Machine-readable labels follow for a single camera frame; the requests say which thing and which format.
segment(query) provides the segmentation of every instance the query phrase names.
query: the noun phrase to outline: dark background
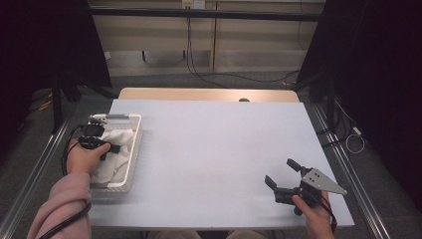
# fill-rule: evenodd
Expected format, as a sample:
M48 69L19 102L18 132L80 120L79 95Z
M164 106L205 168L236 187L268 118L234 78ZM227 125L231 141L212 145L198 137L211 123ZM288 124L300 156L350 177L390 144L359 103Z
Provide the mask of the dark background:
M298 82L320 71L381 160L420 211L422 171L422 5L420 1L326 1ZM322 101L328 83L312 85Z
M88 1L0 1L0 118L6 125L0 137L0 158L28 114L32 94L50 88L53 77L70 71L110 87L93 17L43 10L57 6L88 7Z

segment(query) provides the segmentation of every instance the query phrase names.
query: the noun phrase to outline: person's hand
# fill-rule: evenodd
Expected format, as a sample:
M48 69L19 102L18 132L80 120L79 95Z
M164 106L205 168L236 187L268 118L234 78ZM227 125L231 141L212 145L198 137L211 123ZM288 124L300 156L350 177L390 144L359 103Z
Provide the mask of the person's hand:
M329 208L328 193L322 191L321 203ZM312 239L332 239L334 235L331 231L330 226L330 215L325 209L323 209L318 203L310 208L298 195L293 196L293 201L302 210L305 217L307 218L307 230L308 235Z
M100 161L103 153L106 153L110 144L105 143L95 149L83 148L76 139L72 139L70 143L71 151L68 155L66 164L68 174L73 172L86 172L90 174Z

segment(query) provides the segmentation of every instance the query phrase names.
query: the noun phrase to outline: white cloth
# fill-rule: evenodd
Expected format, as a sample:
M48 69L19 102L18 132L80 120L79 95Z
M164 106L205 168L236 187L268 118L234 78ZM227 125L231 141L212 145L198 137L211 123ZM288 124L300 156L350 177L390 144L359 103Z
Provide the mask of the white cloth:
M134 139L132 129L113 129L103 133L101 140L120 146L119 153L109 152L93 172L92 183L122 182L127 170L131 146Z

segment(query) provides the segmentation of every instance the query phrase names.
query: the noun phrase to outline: sleeve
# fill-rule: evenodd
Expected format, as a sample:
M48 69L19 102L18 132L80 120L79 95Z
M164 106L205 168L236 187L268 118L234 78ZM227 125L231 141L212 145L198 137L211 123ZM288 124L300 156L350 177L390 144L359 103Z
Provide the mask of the sleeve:
M71 173L59 180L51 189L49 200L39 209L28 233L28 239L40 238L53 227L82 211L91 202L91 178L87 173ZM53 238L91 238L88 214Z

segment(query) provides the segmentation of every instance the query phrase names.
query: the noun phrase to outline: wire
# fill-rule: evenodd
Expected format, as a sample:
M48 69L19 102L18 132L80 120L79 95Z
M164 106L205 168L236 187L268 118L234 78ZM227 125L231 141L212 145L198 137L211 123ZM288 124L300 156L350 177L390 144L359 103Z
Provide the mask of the wire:
M208 76L229 76L229 77L236 77L236 78L244 79L244 80L251 81L251 82L258 82L258 83L275 83L275 82L285 81L285 86L286 86L287 85L286 79L288 77L290 77L291 75L293 75L295 73L298 73L300 71L300 70L292 71L292 72L287 73L284 77L282 77L280 79L275 79L275 80L270 80L270 81L262 81L262 80L247 78L247 77L243 77L243 76L239 76L239 75L234 75L234 74L229 74L229 73L199 74L196 71L194 60L193 60L193 54L192 54L192 52L193 52L193 50L192 50L192 27L191 27L191 23L190 23L190 18L187 18L187 42L188 42L188 44L187 44L186 65L187 65L187 68L188 68L189 72L192 75L197 76L198 78L200 78L202 81L204 81L206 83L210 83L210 84L216 85L216 86L221 87L221 88L227 89L226 86L223 86L221 84L218 84L218 83L215 83L215 82L211 82L209 80L206 80L206 79L204 79L204 77L208 77Z
M120 166L118 166L117 168L114 169L114 171L112 172L112 176L115 176L119 170L121 170L122 167L124 167L125 165L129 164L128 161L122 163Z
M343 142L343 141L345 141L345 140L346 140L346 138L347 138L347 136L348 136L348 135L350 135L350 134L351 134L351 127L350 127L349 132L347 132L347 128L346 128L346 125L345 125L344 119L343 119L343 117L342 117L342 115L341 115L341 114L338 114L338 119L337 119L336 123L334 124L334 127L335 127L335 128L337 128L337 127L338 127L338 125L339 125L339 122L340 122L340 121L341 121L341 122L342 122L342 124L343 124L343 129L344 129L344 134L343 134L343 136L342 136L341 138L339 138L338 140L334 140L334 141L332 141L332 142L329 142L329 143L323 144L321 147L327 147L327 146L330 146L330 145L333 145L333 144L341 143L341 142Z
M363 6L363 10L362 10L362 12L360 14L360 17L359 17L359 23L357 24L357 27L356 27L356 29L354 31L354 34L353 34L353 38L351 40L351 44L349 45L350 47L349 47L349 49L347 51L347 55L346 55L347 58L350 56L350 54L351 54L351 52L353 50L353 47L356 44L357 34L358 34L359 30L360 30L360 26L362 24L363 16L365 15L365 11L366 11L366 7L368 5L368 2L369 2L369 0L366 0L365 1L365 5Z
M63 155L62 155L62 158L61 158L61 162L62 162L62 173L63 173L63 175L64 176L66 176L66 175L68 175L68 169L67 169L67 163L68 163L68 155L69 155L69 153L71 152L71 150L77 145L77 143L75 143L74 145L72 145L72 147L68 150L68 148L69 148L69 144L71 143L71 139L72 139L72 137L74 136L74 134L75 134L75 131L79 128L79 129L82 129L84 126L83 125L81 125L81 124L79 124L79 125L77 125L77 126L75 126L73 129L72 129L72 131L71 131L71 133L69 134L69 137L68 137L68 139L66 140L66 143L65 143L65 148L64 148L64 150L63 150Z
M59 225L53 227L50 231L46 232L43 236L40 237L40 239L48 239L52 238L56 233L63 230L64 228L68 227L72 223L78 221L83 216L87 215L87 213L91 210L91 203L89 202L82 211L78 212L77 214L71 216L70 218L64 220Z
M307 192L306 190L304 190L303 193L305 193L313 201L315 201L316 203L318 203L331 216L331 231L332 231L332 233L334 233L335 228L337 226L337 220L335 219L335 216L332 213L331 206L328 203L328 200L326 200L324 197L322 197L323 200L325 200L325 202L327 203L327 205L325 205L320 200L316 199L312 194L310 194L309 192Z
M52 104L53 100L50 99L50 97L47 98L47 100L45 102L43 102L40 106L38 107L34 107L32 109L28 109L28 111L30 113L34 112L34 111L43 111L46 108L48 108L51 104Z
M215 82L211 82L211 81L208 81L208 80L202 78L202 76L200 74L198 74L198 72L196 71L195 64L193 62L192 40L191 40L191 34L192 33L191 33L191 31L192 30L191 30L191 25L190 25L190 18L187 18L187 58L186 58L187 69L189 70L189 72L192 75L199 77L202 81L204 81L206 83L210 83L210 84L216 85L216 86L221 87L221 88L224 88L224 89L227 89L227 87L225 87L225 86L223 86L221 84L218 84L218 83L215 83ZM192 63L192 68L193 68L193 71L195 73L193 73L192 70L190 69L190 66L189 66L189 55L190 55L190 61Z
M349 119L349 129L348 129L348 131L347 131L347 126L346 126L346 124L345 124L345 122L344 122L344 118L343 118L343 116L342 116L342 114L341 114L341 111L340 111L339 109L337 109L337 112L338 112L338 115L339 115L339 117L340 117L340 119L341 119L341 122L342 122L342 124L343 124L343 130L344 130L344 134L343 134L343 136L341 137L341 139L345 140L345 139L347 138L347 136L348 136L348 135L351 135L351 133L352 133L352 131L353 131L353 123L352 123L352 120L351 120L351 119Z
M42 94L41 96L32 99L32 102L36 102L36 101L38 101L42 98L45 98L46 96L48 96L48 98L50 98L52 96L52 91L48 91L47 93Z
M350 139L352 137L355 137L355 136L358 137L358 138L360 138L360 141L362 141L362 148L360 150L358 150L358 151L353 151L349 147L349 141L350 141ZM348 136L348 138L347 138L347 140L345 142L345 146L347 147L347 150L349 152L351 152L353 154L358 154L358 153L362 152L365 149L366 143L365 143L365 139L363 139L363 137L361 135L359 135L359 134L351 134L351 135Z
M356 123L356 121L354 119L352 119L344 110L344 108L340 105L340 103L338 101L335 101L335 103L339 106L339 108L341 109L341 111L344 113L345 116L347 116L350 120L352 120L354 123Z
M304 9L303 9L302 4L303 4L303 2L301 0L301 14L304 13ZM302 26L302 21L299 21L299 26L298 26L298 44L301 47L302 51L306 52L304 46L302 46L302 43L301 43L301 26Z

